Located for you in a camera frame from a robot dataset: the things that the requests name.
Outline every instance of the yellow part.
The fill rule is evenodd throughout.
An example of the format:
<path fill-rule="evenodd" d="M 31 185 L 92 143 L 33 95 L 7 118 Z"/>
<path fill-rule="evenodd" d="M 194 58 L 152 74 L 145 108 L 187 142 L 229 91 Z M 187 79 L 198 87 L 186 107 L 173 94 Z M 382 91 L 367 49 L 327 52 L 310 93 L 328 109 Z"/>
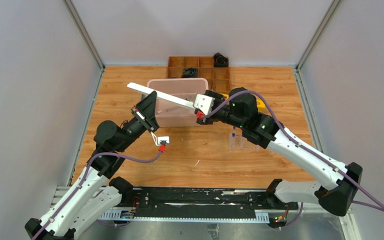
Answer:
<path fill-rule="evenodd" d="M 229 97 L 228 94 L 224 94 L 224 93 L 220 93 L 220 94 L 223 95 L 223 97 L 225 99 L 227 99 Z M 258 111 L 262 112 L 265 107 L 266 107 L 266 105 L 264 105 L 264 102 L 257 98 L 257 108 L 258 108 Z"/>

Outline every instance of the wooden compartment box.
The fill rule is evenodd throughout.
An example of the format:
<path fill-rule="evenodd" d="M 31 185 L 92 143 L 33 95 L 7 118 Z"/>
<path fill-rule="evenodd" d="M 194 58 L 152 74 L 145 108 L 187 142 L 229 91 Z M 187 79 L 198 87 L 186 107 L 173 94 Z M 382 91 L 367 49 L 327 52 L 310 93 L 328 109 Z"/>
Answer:
<path fill-rule="evenodd" d="M 170 56 L 168 58 L 167 78 L 181 78 L 184 69 L 196 68 L 198 77 L 207 79 L 208 89 L 228 94 L 231 90 L 230 69 L 214 67 L 212 56 Z"/>

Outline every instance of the wood grain table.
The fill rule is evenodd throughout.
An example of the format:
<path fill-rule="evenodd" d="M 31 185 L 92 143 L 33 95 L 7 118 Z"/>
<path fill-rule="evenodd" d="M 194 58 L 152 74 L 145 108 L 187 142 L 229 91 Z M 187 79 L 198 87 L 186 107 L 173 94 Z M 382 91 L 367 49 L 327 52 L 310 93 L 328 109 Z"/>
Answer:
<path fill-rule="evenodd" d="M 131 107 L 141 100 L 141 95 L 126 85 L 134 82 L 146 86 L 151 79 L 165 78 L 166 71 L 165 66 L 109 66 L 105 69 L 74 179 L 95 149 L 93 138 L 98 125 L 105 120 L 121 124 L 133 117 Z M 291 68 L 232 67 L 230 74 L 233 88 L 245 87 L 262 94 L 285 126 L 305 142 L 312 143 Z M 220 122 L 162 127 L 156 134 L 170 136 L 166 152 L 153 163 L 125 160 L 114 177 L 120 176 L 134 186 L 214 188 L 266 188 L 276 178 L 314 180 L 294 163 L 268 150 L 229 150 L 228 136 L 232 130 L 231 126 Z M 144 133 L 124 153 L 148 160 L 157 152 L 151 135 Z"/>

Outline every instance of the gray wall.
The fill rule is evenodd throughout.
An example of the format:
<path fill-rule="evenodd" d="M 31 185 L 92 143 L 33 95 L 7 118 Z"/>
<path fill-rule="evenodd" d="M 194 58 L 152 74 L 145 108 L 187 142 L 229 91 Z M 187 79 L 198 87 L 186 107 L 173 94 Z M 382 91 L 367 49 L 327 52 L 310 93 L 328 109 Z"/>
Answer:
<path fill-rule="evenodd" d="M 74 0 L 107 65 L 221 52 L 233 65 L 298 63 L 332 0 Z"/>
<path fill-rule="evenodd" d="M 0 0 L 0 240 L 67 184 L 99 75 L 61 1 Z"/>
<path fill-rule="evenodd" d="M 325 152 L 362 165 L 384 203 L 384 2 L 343 1 L 302 74 Z M 384 239 L 384 213 L 352 208 L 362 239 Z"/>

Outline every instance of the red connector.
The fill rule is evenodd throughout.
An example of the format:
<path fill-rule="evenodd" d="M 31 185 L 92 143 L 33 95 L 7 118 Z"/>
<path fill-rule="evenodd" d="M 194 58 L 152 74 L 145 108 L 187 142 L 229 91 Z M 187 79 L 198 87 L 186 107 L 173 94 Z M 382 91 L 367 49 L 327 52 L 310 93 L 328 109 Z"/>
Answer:
<path fill-rule="evenodd" d="M 164 151 L 166 150 L 166 145 L 161 145 L 159 146 L 159 149 L 158 149 L 160 152 L 164 153 Z"/>
<path fill-rule="evenodd" d="M 197 116 L 199 119 L 204 120 L 203 116 L 205 116 L 205 114 L 204 114 L 202 111 L 198 111 L 198 112 L 196 113 L 196 116 Z"/>

